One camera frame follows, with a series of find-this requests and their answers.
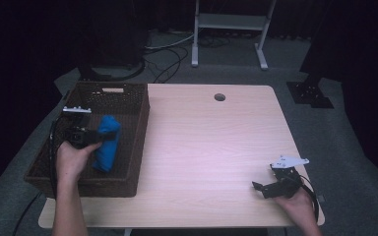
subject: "table top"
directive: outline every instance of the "table top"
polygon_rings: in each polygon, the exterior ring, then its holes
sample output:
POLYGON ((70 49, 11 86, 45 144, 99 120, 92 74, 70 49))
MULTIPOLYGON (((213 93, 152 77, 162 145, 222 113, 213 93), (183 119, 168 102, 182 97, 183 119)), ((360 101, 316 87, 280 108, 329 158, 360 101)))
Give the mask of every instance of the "table top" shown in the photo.
MULTIPOLYGON (((137 196, 82 198, 88 227, 292 225, 251 184, 276 182, 269 164, 280 155, 299 157, 271 87, 150 84, 149 98, 137 196), (218 93, 224 101, 215 100, 218 93)), ((303 165, 296 169, 308 177, 303 165)), ((52 227, 54 210, 47 199, 41 227, 52 227)))

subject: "brown basket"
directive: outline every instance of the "brown basket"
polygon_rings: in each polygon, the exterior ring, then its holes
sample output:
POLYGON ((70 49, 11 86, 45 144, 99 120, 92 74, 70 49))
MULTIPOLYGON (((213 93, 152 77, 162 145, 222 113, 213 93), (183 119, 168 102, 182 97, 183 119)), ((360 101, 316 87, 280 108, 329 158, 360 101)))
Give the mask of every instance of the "brown basket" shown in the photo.
MULTIPOLYGON (((136 196, 150 111, 147 85, 78 82, 69 94, 66 106, 90 108, 90 130, 97 130, 103 115, 113 115, 121 123, 121 138, 112 169, 108 173, 94 169, 95 156, 92 154, 78 183, 81 197, 136 196)), ((69 119, 60 118, 55 133, 57 147, 63 141, 63 131, 70 125, 69 119)), ((49 139, 44 142, 24 179, 48 198, 54 198, 48 148, 49 139)))

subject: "human hand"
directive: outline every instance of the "human hand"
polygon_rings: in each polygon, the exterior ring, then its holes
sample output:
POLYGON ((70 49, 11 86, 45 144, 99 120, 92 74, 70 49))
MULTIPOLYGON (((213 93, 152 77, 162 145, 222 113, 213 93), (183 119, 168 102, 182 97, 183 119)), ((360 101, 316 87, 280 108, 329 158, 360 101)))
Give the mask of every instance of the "human hand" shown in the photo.
POLYGON ((322 235, 314 215, 314 206, 309 194, 302 188, 290 198, 276 197, 274 201, 284 209, 304 235, 322 235))
POLYGON ((58 182, 75 184, 85 169, 92 151, 100 146, 101 143, 98 143, 82 149, 76 149, 69 142, 63 142, 57 151, 56 169, 58 182))

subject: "gray carpet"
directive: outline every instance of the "gray carpet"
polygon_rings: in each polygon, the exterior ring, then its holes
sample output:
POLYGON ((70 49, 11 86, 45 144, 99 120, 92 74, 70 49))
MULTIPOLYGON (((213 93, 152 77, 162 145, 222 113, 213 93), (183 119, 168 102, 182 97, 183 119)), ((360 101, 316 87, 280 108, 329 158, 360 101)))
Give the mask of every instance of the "gray carpet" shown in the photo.
MULTIPOLYGON (((165 45, 182 38, 169 34, 154 34, 151 46, 165 45)), ((176 84, 231 84, 268 85, 274 88, 290 127, 299 153, 310 159, 306 169, 321 203, 326 223, 321 226, 325 235, 378 235, 378 169, 364 156, 346 117, 341 84, 323 79, 320 89, 328 96, 334 109, 316 109, 293 102, 286 82, 302 82, 306 74, 299 67, 309 48, 309 41, 268 38, 264 52, 268 71, 261 71, 253 43, 257 39, 231 38, 230 43, 218 48, 200 48, 199 67, 192 68, 190 45, 184 45, 189 55, 168 83, 176 84)), ((174 49, 181 56, 184 51, 174 49)), ((147 55, 146 69, 129 83, 152 83, 160 70, 177 60, 170 51, 147 55)), ((132 71, 118 68, 98 68, 101 73, 124 76, 132 71)), ((79 79, 77 70, 55 81, 62 93, 79 79)), ((161 80, 167 79, 167 73, 161 80)), ((61 108, 59 104, 31 134, 0 178, 0 235, 12 234, 18 219, 38 193, 23 176, 35 153, 47 137, 51 120, 61 108)), ((41 195, 23 219, 17 235, 50 235, 37 220, 45 202, 41 195)), ((118 229, 90 229, 91 235, 122 235, 118 229)), ((269 235, 284 235, 279 228, 269 229, 269 235)), ((301 235, 295 227, 287 235, 301 235)))

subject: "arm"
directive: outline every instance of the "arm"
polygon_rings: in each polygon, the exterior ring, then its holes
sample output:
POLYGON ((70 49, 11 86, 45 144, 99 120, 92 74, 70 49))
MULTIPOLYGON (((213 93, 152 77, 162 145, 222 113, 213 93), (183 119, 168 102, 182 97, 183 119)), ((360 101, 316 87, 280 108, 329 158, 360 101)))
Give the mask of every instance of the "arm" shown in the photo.
POLYGON ((274 200, 302 230, 303 235, 322 236, 322 232, 315 220, 312 200, 304 189, 299 188, 290 199, 277 197, 274 200))
POLYGON ((100 144, 75 149, 64 142, 57 151, 57 201, 52 235, 88 235, 78 180, 92 151, 100 144))

